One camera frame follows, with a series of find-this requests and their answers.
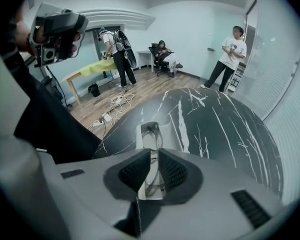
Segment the white desk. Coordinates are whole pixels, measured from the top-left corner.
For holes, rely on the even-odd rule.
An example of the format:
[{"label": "white desk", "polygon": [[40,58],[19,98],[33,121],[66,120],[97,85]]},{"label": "white desk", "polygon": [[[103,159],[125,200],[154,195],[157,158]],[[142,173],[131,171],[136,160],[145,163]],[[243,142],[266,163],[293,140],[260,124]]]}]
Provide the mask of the white desk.
[{"label": "white desk", "polygon": [[[151,59],[151,72],[153,72],[154,71],[154,56],[152,55],[152,53],[149,50],[138,50],[136,53],[138,54],[138,57],[139,57],[138,58],[138,64],[139,64],[138,67],[139,67],[139,69],[141,69],[141,66],[142,66],[142,65],[140,65],[140,55],[141,54],[150,55],[150,59]],[[147,60],[146,66],[149,67],[149,60]]]}]

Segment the white t-shirt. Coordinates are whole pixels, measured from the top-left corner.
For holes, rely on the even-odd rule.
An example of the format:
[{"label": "white t-shirt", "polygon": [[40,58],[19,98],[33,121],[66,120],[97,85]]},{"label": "white t-shirt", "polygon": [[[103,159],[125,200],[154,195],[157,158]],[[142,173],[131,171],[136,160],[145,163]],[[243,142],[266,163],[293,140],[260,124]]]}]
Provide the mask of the white t-shirt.
[{"label": "white t-shirt", "polygon": [[[236,51],[244,57],[246,57],[247,55],[246,43],[242,40],[237,40],[234,37],[227,37],[223,41],[222,46],[225,47],[227,50]],[[228,66],[230,69],[236,70],[237,66],[239,65],[240,58],[233,54],[228,55],[226,52],[224,52],[219,61]]]},{"label": "white t-shirt", "polygon": [[117,46],[115,45],[115,40],[114,40],[114,33],[108,31],[107,33],[104,34],[103,36],[103,42],[109,42],[111,45],[111,53],[112,55],[114,55],[118,50],[117,50]]}]

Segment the person in white t-shirt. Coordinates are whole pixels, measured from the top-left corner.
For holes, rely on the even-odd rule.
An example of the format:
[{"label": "person in white t-shirt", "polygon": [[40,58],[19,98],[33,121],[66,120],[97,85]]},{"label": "person in white t-shirt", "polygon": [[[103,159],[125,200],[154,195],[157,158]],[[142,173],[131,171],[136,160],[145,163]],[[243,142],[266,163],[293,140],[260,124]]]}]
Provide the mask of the person in white t-shirt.
[{"label": "person in white t-shirt", "polygon": [[121,79],[121,84],[119,85],[119,87],[125,87],[127,85],[126,75],[130,80],[130,84],[136,85],[137,81],[128,60],[125,57],[125,52],[117,50],[117,46],[114,40],[114,33],[102,27],[98,33],[98,36],[100,40],[103,40],[106,46],[106,51],[103,56],[103,59],[106,60],[110,53],[113,56],[114,63],[116,65],[116,68],[118,69],[119,76]]},{"label": "person in white t-shirt", "polygon": [[209,80],[204,84],[201,84],[202,88],[210,88],[225,69],[222,82],[219,87],[219,91],[223,93],[229,78],[237,69],[240,59],[246,57],[247,45],[241,40],[244,30],[242,27],[234,26],[232,34],[232,37],[228,37],[223,41],[222,50],[224,50],[224,54],[216,63]]}]

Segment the camera lens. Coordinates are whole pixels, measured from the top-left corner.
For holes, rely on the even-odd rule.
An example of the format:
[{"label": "camera lens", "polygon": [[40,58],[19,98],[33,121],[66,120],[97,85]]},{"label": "camera lens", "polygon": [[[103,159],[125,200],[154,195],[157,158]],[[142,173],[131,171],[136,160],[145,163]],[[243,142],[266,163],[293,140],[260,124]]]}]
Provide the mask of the camera lens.
[{"label": "camera lens", "polygon": [[51,59],[51,57],[54,55],[54,53],[50,50],[46,53],[46,58]]}]

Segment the round table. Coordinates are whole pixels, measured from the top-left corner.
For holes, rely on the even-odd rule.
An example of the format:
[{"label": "round table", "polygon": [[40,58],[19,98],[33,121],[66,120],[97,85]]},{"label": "round table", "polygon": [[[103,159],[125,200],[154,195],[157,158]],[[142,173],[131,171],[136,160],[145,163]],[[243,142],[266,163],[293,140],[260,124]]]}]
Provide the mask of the round table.
[{"label": "round table", "polygon": [[212,89],[169,90],[138,104],[107,133],[95,158],[134,150],[137,126],[150,121],[173,122],[184,152],[235,167],[281,198],[282,163],[271,133],[247,106]]}]

